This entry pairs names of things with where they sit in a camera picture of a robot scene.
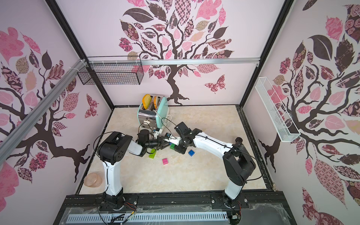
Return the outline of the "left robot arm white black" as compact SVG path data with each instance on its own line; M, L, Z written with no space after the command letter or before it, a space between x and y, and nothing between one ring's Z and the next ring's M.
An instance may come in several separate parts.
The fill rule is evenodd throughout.
M115 210L125 204L123 187L120 181L121 161L127 152L143 157L148 149L162 150L171 144L163 136L156 137L149 130L142 129L134 141L130 135L121 132L109 132L109 136L96 149L105 170L106 187L103 201Z

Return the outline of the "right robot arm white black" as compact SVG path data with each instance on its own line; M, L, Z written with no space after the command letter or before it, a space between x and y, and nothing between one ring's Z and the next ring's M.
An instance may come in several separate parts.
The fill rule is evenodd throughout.
M242 188L247 179L256 169L256 163L242 143L242 138L235 139L235 143L225 143L208 136L203 131L190 129L181 122L175 126L175 131L180 136L179 143L174 150L185 154L188 147L203 149L224 162L229 183L223 191L223 202L229 208L238 204Z

